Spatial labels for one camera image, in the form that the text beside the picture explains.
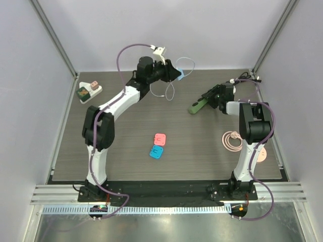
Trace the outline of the pink round power socket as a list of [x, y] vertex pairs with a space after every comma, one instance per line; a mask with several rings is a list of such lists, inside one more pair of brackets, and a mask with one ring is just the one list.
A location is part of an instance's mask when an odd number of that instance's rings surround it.
[[261, 151], [259, 152], [258, 158], [257, 158], [257, 163], [261, 163], [263, 161], [265, 161], [267, 158], [267, 151], [265, 149], [265, 147], [263, 147], [261, 149]]

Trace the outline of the red pink square plug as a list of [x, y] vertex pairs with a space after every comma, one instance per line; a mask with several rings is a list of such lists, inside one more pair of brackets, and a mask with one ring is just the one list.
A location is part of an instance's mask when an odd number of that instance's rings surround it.
[[154, 145], [164, 146], [166, 144], [166, 134], [157, 133], [154, 136]]

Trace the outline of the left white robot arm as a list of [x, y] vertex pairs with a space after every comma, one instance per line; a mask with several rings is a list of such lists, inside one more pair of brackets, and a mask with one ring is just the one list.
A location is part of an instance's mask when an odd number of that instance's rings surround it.
[[157, 62], [144, 56], [125, 88], [107, 103], [87, 109], [82, 137], [88, 149], [88, 175], [79, 189], [79, 202], [100, 202], [107, 197], [107, 152], [115, 139], [115, 121], [150, 91], [156, 81], [171, 83], [182, 72], [169, 59]]

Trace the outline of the green power strip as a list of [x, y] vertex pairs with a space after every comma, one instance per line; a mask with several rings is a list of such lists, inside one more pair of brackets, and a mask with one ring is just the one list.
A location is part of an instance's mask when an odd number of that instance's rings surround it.
[[208, 103], [208, 101], [203, 98], [200, 97], [197, 101], [195, 101], [189, 108], [188, 108], [188, 112], [190, 114], [196, 114], [198, 111], [200, 111], [206, 104]]

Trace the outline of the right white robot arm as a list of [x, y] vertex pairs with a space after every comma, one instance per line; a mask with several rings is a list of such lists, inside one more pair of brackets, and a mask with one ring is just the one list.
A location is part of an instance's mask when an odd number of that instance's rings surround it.
[[212, 108], [239, 118], [242, 150], [228, 184], [220, 186], [218, 192], [222, 192], [225, 198], [245, 199], [253, 192], [256, 181], [253, 173], [261, 149], [274, 133], [273, 111], [266, 102], [235, 101], [235, 85], [229, 82], [214, 86], [201, 97]]

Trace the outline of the blue square plug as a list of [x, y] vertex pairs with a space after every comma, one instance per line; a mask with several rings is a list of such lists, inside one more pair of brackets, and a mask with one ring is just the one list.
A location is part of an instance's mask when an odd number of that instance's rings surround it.
[[164, 152], [164, 148], [162, 146], [153, 145], [151, 151], [149, 152], [149, 156], [154, 159], [160, 159]]

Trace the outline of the light blue charger plug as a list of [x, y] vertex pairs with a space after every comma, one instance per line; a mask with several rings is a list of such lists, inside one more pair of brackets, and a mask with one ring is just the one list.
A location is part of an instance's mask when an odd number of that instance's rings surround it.
[[180, 81], [185, 77], [185, 74], [181, 68], [178, 68], [177, 70], [180, 72], [180, 75], [177, 77], [177, 80]]

